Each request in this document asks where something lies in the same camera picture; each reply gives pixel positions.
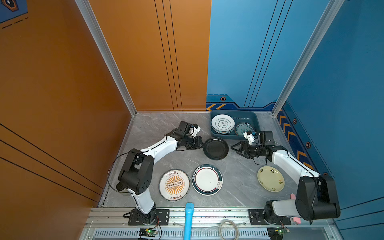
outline stack of plates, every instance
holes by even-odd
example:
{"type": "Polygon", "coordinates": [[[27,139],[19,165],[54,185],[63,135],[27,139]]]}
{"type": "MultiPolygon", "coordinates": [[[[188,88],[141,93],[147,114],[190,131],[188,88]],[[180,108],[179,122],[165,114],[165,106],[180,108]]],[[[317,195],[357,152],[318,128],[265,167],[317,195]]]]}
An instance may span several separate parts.
{"type": "Polygon", "coordinates": [[[226,134],[234,130],[235,121],[228,115],[219,114],[212,118],[211,125],[216,132],[226,134]]]}

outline blue plastic bin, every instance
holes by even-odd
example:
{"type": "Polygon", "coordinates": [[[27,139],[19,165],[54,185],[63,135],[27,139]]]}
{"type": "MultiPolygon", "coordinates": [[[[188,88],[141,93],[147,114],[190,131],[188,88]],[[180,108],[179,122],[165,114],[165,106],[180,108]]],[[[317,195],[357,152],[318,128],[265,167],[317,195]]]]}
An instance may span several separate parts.
{"type": "Polygon", "coordinates": [[[212,128],[212,118],[214,118],[216,115],[219,114],[225,114],[230,117],[232,117],[235,121],[235,125],[246,122],[249,123],[256,131],[256,133],[260,132],[260,126],[259,121],[257,121],[256,114],[251,111],[236,111],[236,110],[213,110],[211,112],[211,118],[210,118],[210,125],[211,125],[211,134],[214,137],[221,137],[224,139],[237,139],[237,140],[245,140],[244,136],[236,135],[235,129],[233,129],[232,132],[227,134],[220,134],[216,132],[212,128]]]}

